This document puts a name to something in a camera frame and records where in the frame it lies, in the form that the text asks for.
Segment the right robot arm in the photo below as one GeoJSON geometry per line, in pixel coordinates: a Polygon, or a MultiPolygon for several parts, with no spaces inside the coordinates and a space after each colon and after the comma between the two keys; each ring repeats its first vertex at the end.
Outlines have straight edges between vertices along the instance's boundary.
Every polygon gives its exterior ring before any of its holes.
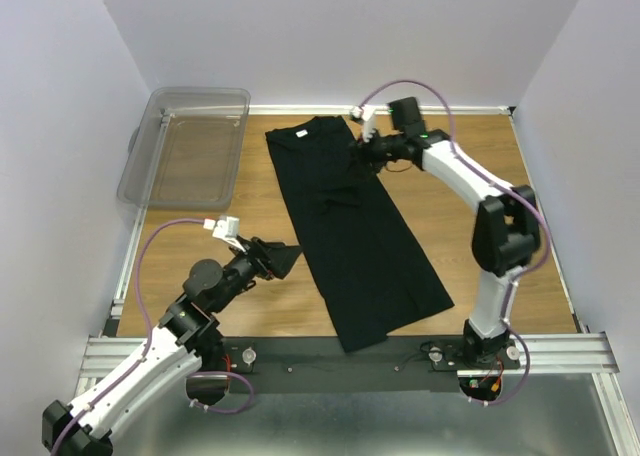
{"type": "Polygon", "coordinates": [[[446,184],[474,211],[471,251],[480,278],[459,347],[467,365],[483,367],[509,345],[517,285],[541,246],[535,193],[527,185],[513,186],[495,177],[470,159],[452,129],[428,129],[416,98],[392,101],[388,110],[394,132],[384,136],[373,107],[351,109],[351,120],[361,127],[353,158],[370,173],[389,162],[408,161],[446,184]]]}

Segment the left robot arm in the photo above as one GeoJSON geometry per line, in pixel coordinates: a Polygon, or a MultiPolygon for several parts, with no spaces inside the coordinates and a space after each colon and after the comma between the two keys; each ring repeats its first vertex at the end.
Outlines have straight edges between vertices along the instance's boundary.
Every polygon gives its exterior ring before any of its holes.
{"type": "Polygon", "coordinates": [[[298,245],[240,239],[226,265],[195,263],[182,294],[128,357],[69,403],[42,415],[41,440],[52,455],[110,455],[114,441],[179,380],[214,369],[226,348],[216,318],[259,279],[283,279],[302,253],[298,245]]]}

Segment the black t-shirt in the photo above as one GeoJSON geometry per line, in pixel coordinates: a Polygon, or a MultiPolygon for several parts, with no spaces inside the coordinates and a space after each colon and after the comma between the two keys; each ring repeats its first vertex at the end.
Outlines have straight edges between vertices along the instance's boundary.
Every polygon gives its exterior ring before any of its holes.
{"type": "Polygon", "coordinates": [[[351,173],[355,139],[343,118],[314,117],[265,138],[297,240],[345,352],[453,307],[378,177],[351,173]]]}

